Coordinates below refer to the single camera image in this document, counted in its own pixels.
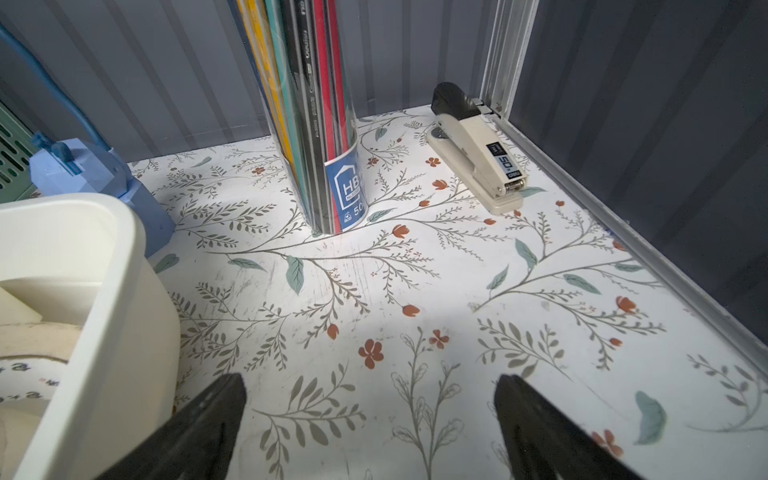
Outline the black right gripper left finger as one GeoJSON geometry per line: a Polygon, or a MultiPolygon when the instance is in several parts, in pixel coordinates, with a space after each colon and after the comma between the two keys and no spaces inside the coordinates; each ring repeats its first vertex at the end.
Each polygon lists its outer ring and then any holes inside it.
{"type": "Polygon", "coordinates": [[[224,479],[247,392],[242,375],[211,383],[101,479],[224,479]]]}

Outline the masking tape roll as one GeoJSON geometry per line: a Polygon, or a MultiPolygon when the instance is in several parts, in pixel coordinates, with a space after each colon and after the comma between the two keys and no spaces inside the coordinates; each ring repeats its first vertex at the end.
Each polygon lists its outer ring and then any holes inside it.
{"type": "Polygon", "coordinates": [[[40,322],[1,326],[1,358],[47,358],[67,363],[82,333],[77,325],[40,322]]]}

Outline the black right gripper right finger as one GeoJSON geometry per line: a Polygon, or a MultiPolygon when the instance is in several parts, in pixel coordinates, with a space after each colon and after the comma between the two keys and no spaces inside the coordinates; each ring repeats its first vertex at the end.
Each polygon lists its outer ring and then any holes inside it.
{"type": "Polygon", "coordinates": [[[518,375],[502,375],[494,392],[515,479],[637,479],[518,375]]]}

